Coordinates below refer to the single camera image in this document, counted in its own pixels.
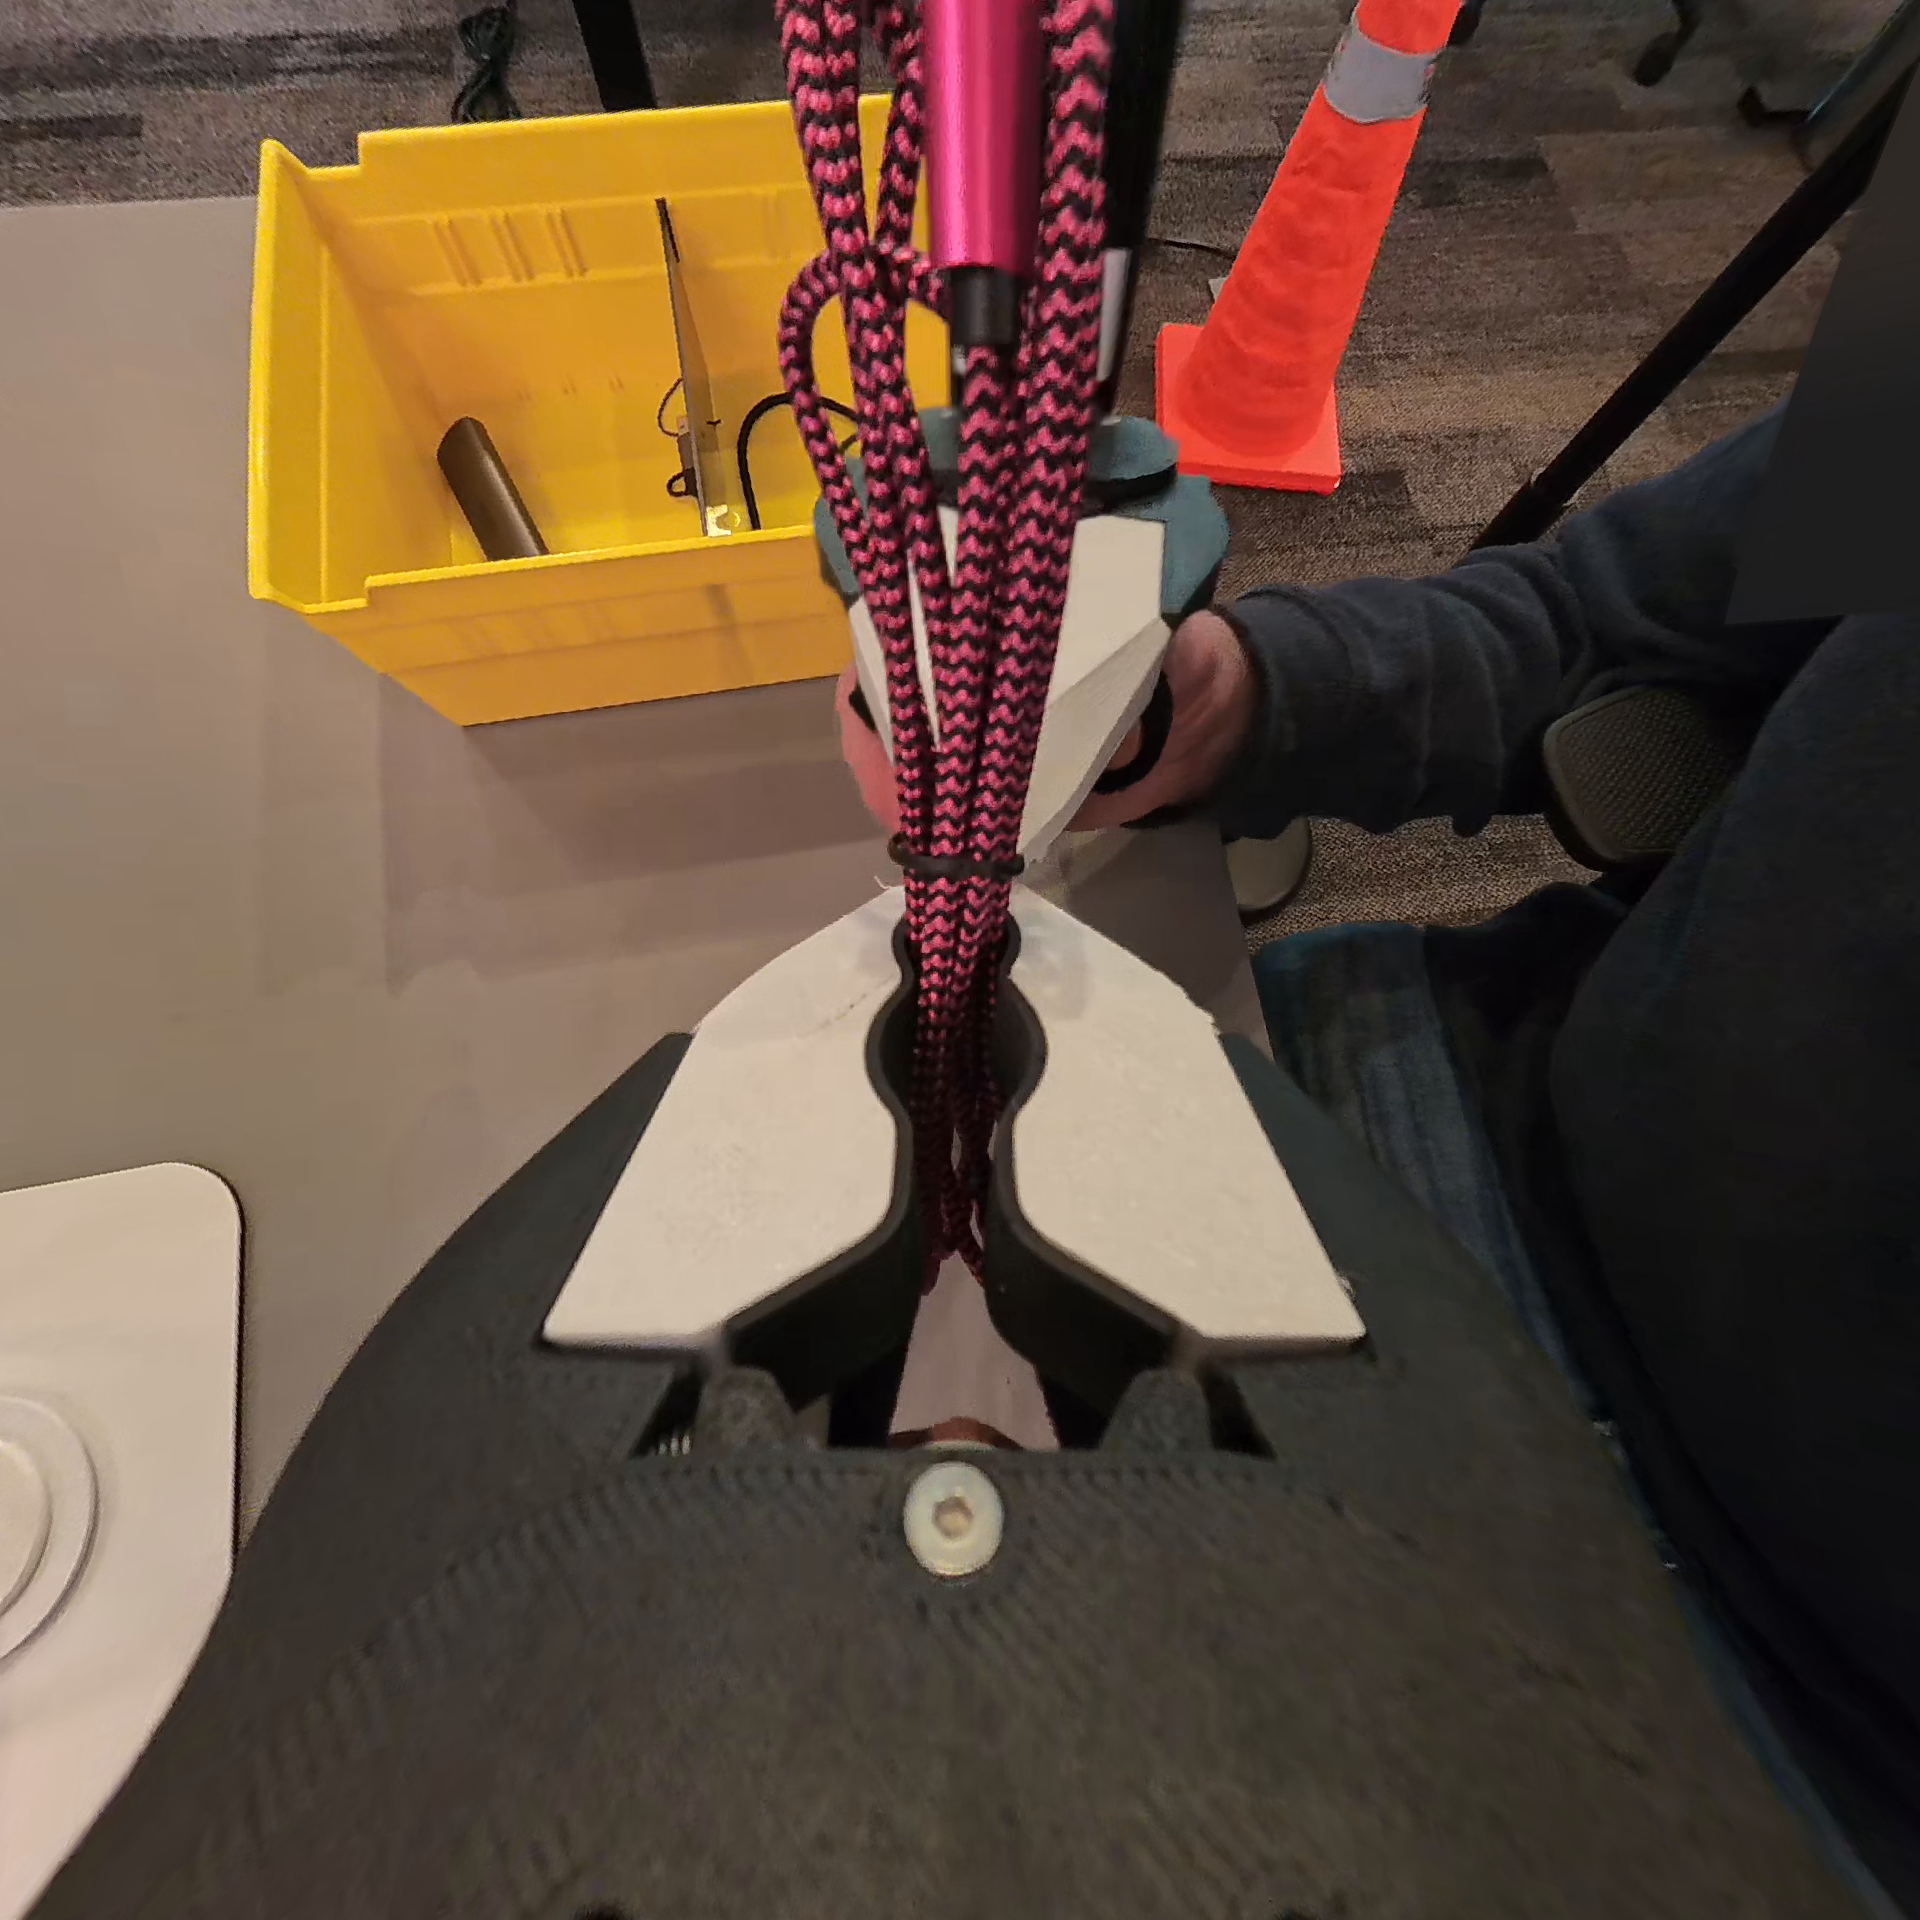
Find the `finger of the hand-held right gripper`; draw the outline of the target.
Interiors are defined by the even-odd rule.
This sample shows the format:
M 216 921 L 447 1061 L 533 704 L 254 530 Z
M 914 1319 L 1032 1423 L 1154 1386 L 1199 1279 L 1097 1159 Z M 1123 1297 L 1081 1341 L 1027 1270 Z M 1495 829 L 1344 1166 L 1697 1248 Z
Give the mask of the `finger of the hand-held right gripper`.
M 920 678 L 920 706 L 928 742 L 939 749 L 943 714 L 934 682 L 928 609 L 921 590 L 921 564 L 906 561 L 909 609 Z M 851 665 L 841 676 L 841 751 L 865 809 L 874 818 L 901 818 L 896 782 L 896 726 L 891 706 L 889 652 L 865 591 L 846 600 Z
M 1073 540 L 1064 625 L 1047 685 L 1018 853 L 1039 862 L 1087 805 L 1142 720 L 1161 674 L 1167 530 L 1153 519 L 1085 519 Z

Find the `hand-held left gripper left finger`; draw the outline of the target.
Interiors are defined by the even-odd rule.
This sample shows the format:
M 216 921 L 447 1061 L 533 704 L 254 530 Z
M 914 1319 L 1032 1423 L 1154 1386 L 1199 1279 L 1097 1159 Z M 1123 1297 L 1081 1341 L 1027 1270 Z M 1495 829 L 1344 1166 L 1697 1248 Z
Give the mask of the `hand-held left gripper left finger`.
M 569 1351 L 874 1366 L 920 1312 L 904 896 L 784 951 L 694 1028 L 544 1319 Z

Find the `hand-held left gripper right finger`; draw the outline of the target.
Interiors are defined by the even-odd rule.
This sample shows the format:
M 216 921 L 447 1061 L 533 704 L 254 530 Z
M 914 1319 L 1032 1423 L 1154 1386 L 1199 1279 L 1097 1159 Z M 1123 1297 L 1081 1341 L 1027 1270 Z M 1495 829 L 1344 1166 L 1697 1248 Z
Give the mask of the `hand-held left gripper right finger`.
M 1014 897 L 992 1322 L 1040 1376 L 1205 1374 L 1363 1343 L 1241 1053 L 1269 1068 L 1105 932 Z

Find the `yellow plastic bin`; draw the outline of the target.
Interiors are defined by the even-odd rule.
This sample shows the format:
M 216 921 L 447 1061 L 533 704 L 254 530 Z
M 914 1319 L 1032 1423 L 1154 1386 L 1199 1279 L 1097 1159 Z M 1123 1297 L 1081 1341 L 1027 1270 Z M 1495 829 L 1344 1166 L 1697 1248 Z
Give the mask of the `yellow plastic bin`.
M 672 205 L 744 530 L 682 493 Z M 247 569 L 459 726 L 834 678 L 848 614 L 778 362 L 824 247 L 783 100 L 259 153 Z M 550 559 L 485 561 L 437 466 L 493 433 Z

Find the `person's right forearm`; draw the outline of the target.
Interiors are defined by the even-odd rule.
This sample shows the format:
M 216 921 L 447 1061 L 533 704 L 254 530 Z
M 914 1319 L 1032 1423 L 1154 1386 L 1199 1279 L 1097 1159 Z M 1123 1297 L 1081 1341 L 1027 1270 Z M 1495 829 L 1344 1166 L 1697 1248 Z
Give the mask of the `person's right forearm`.
M 1521 807 L 1550 721 L 1624 688 L 1758 720 L 1830 645 L 1913 681 L 1915 614 L 1734 623 L 1738 548 L 1785 407 L 1606 496 L 1550 536 L 1424 577 L 1264 586 L 1225 609 L 1254 709 L 1207 801 L 1225 831 L 1295 818 L 1477 831 Z

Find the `person's right hand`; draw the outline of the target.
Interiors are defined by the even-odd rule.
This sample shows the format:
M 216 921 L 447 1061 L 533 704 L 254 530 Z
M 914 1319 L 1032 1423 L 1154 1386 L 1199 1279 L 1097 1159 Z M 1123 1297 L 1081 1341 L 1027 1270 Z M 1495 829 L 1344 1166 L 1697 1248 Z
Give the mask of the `person's right hand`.
M 1071 820 L 1073 831 L 1142 824 L 1151 814 L 1195 809 L 1231 772 L 1254 724 L 1257 674 L 1239 623 L 1224 607 L 1191 612 L 1173 632 L 1161 663 L 1171 693 L 1171 726 L 1153 767 L 1126 789 L 1097 794 Z M 865 809 L 882 834 L 901 829 L 891 764 L 878 734 L 856 711 L 858 671 L 834 682 L 839 746 Z

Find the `orange cone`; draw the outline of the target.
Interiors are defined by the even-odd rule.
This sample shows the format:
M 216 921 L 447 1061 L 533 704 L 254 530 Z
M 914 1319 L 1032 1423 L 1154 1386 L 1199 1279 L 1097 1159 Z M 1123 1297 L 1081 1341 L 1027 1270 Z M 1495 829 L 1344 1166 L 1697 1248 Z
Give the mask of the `orange cone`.
M 1358 2 L 1203 325 L 1157 338 L 1181 470 L 1328 496 L 1337 367 L 1375 277 L 1459 2 Z

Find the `person's legs in jeans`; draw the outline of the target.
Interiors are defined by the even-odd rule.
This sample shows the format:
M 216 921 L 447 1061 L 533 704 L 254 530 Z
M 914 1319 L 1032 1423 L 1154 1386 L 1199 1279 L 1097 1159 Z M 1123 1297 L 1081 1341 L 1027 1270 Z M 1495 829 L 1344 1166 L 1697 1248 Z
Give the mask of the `person's legs in jeans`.
M 1297 930 L 1254 965 L 1280 1068 L 1495 1278 L 1680 1573 L 1619 1428 L 1622 1345 L 1600 1325 L 1550 1101 L 1553 1049 L 1624 921 L 1615 884 L 1554 882 L 1461 928 Z

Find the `black floor stand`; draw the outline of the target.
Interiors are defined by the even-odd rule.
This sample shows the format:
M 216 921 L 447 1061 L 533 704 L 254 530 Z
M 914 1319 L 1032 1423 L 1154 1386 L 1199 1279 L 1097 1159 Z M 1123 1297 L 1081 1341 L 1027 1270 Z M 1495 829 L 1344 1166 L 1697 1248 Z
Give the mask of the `black floor stand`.
M 1815 172 L 1766 218 L 1662 341 L 1619 382 L 1573 438 L 1486 524 L 1472 551 L 1539 540 L 1575 493 L 1642 432 L 1657 408 L 1725 345 L 1773 290 L 1825 241 L 1869 189 L 1913 82 L 1905 55 Z

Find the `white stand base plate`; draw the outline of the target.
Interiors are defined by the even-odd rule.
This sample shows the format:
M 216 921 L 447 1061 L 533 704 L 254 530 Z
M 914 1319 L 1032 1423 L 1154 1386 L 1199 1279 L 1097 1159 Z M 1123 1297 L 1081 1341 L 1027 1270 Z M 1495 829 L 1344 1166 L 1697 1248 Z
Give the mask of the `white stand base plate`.
M 235 1552 L 242 1209 L 168 1161 L 2 1197 L 2 1914 L 128 1777 Z

